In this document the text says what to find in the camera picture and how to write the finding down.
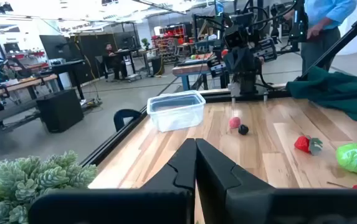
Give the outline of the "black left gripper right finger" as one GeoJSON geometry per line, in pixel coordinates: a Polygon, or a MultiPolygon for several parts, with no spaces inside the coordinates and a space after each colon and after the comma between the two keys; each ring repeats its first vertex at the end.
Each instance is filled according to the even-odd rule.
{"type": "Polygon", "coordinates": [[[206,223],[357,224],[357,190],[284,189],[197,139],[197,184],[206,223]]]}

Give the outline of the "red toy strawberry with leaf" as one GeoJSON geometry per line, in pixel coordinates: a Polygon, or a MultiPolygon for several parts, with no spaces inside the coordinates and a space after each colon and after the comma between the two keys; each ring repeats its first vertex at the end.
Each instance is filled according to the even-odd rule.
{"type": "Polygon", "coordinates": [[[311,138],[310,136],[300,136],[295,141],[294,147],[300,151],[315,156],[322,150],[323,143],[318,138],[311,138]]]}

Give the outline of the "light green toy cabbage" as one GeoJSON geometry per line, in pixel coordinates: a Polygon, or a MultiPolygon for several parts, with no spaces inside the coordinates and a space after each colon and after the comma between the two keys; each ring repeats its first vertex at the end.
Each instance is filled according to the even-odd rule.
{"type": "Polygon", "coordinates": [[[336,150],[336,160],[340,167],[347,171],[357,173],[357,143],[340,146],[336,150]]]}

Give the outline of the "blue-legged wooden table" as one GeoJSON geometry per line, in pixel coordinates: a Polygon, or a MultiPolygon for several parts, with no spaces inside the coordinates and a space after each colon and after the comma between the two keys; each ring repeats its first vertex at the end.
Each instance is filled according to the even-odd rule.
{"type": "Polygon", "coordinates": [[[184,91],[198,90],[201,86],[203,90],[209,90],[207,77],[211,76],[211,71],[205,60],[201,60],[197,64],[177,66],[171,71],[175,77],[181,79],[184,91]],[[193,84],[190,84],[189,77],[193,75],[195,76],[195,81],[193,84]]]}

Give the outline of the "standing person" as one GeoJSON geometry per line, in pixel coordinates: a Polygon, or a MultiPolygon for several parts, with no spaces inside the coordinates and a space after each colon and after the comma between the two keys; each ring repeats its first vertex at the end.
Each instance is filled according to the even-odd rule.
{"type": "Polygon", "coordinates": [[[357,0],[305,0],[307,41],[301,44],[302,72],[306,72],[340,38],[339,26],[356,9],[357,0]]]}

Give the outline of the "shelf with red bins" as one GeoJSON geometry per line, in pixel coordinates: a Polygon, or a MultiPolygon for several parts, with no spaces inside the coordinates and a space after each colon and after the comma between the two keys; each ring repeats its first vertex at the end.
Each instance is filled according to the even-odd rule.
{"type": "Polygon", "coordinates": [[[191,23],[177,23],[165,27],[155,27],[151,37],[153,47],[167,64],[176,63],[193,52],[193,27],[191,23]]]}

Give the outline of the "clear plastic food container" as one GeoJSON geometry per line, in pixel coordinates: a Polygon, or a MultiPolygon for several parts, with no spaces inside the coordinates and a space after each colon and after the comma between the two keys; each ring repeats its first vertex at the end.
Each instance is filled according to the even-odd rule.
{"type": "Polygon", "coordinates": [[[190,128],[203,121],[205,99],[197,90],[149,98],[146,112],[158,131],[190,128]]]}

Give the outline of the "dark rounded chair back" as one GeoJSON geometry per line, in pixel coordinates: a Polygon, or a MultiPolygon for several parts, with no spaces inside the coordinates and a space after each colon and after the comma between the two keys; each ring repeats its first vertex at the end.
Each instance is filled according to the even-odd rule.
{"type": "Polygon", "coordinates": [[[140,118],[141,115],[142,113],[133,109],[122,109],[117,111],[113,116],[113,122],[115,124],[116,131],[119,131],[125,127],[126,119],[129,119],[129,122],[135,121],[140,118]]]}

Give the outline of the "seated person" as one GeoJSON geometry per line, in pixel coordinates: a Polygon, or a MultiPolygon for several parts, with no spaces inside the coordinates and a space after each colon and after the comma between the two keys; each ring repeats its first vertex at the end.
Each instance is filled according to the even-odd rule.
{"type": "Polygon", "coordinates": [[[113,51],[111,43],[107,42],[105,44],[105,50],[106,56],[103,59],[103,62],[108,68],[111,68],[113,70],[114,79],[125,79],[128,74],[123,56],[113,51]]]}

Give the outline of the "potted green succulent plant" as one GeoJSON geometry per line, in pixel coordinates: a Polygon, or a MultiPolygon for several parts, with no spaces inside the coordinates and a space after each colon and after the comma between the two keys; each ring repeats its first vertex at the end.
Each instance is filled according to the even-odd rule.
{"type": "Polygon", "coordinates": [[[74,151],[0,161],[0,224],[29,224],[35,199],[59,189],[86,189],[96,178],[95,165],[81,166],[74,151]]]}

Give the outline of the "black floor cabinet box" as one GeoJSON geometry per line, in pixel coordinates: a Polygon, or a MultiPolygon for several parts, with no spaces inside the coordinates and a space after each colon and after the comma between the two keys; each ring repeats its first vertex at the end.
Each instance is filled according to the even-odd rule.
{"type": "Polygon", "coordinates": [[[83,111],[75,90],[62,90],[36,100],[40,117],[48,132],[62,133],[83,120],[83,111]]]}

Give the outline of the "dark partition panel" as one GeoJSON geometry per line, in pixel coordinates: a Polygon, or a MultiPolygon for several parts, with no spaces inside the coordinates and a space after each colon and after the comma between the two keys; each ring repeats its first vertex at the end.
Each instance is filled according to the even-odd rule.
{"type": "Polygon", "coordinates": [[[130,57],[132,52],[141,49],[138,35],[135,31],[128,32],[76,32],[70,34],[73,46],[72,54],[84,56],[87,69],[90,69],[95,77],[104,77],[112,69],[112,60],[108,58],[107,44],[112,46],[121,59],[130,57]]]}

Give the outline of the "black standing desk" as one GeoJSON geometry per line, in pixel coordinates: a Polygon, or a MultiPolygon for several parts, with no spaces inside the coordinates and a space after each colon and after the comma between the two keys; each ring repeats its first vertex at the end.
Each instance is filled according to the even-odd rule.
{"type": "Polygon", "coordinates": [[[75,69],[76,67],[78,67],[79,65],[82,65],[82,64],[84,64],[84,60],[82,60],[82,59],[74,60],[71,62],[60,63],[58,65],[51,65],[50,69],[57,75],[57,84],[58,84],[59,90],[64,90],[64,86],[60,79],[60,74],[65,73],[65,72],[71,72],[73,75],[73,80],[76,84],[76,88],[79,92],[80,99],[84,100],[85,97],[83,95],[83,91],[81,88],[81,82],[77,76],[76,69],[75,69]]]}

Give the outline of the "wooden workbench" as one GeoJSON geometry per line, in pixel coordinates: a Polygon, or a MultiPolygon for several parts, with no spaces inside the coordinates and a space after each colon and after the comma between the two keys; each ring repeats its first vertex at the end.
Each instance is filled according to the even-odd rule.
{"type": "MultiPolygon", "coordinates": [[[[34,87],[37,85],[45,85],[50,87],[50,93],[56,93],[60,91],[60,88],[58,87],[58,76],[55,74],[49,75],[45,78],[29,78],[28,80],[24,82],[19,82],[18,84],[15,85],[10,85],[10,86],[2,86],[0,87],[0,95],[6,95],[9,96],[9,94],[13,91],[17,91],[20,89],[27,88],[29,93],[31,94],[31,100],[30,101],[23,101],[20,104],[17,104],[13,107],[4,109],[0,111],[0,121],[10,118],[12,116],[15,116],[19,113],[23,113],[27,110],[33,109],[37,106],[37,95],[34,93],[34,87]]],[[[8,123],[4,125],[4,128],[0,128],[0,138],[3,134],[12,131],[13,129],[16,129],[30,121],[33,121],[39,117],[39,113],[34,113],[30,116],[27,116],[19,121],[16,121],[15,123],[8,123]]]]}

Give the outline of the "black rig frame strut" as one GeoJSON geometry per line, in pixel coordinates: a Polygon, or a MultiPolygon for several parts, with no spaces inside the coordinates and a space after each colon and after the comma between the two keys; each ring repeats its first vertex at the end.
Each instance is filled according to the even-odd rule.
{"type": "Polygon", "coordinates": [[[302,76],[297,77],[295,81],[306,79],[308,72],[313,67],[324,65],[329,59],[332,59],[342,48],[349,44],[357,36],[357,21],[352,25],[352,28],[337,42],[335,42],[302,76]]]}

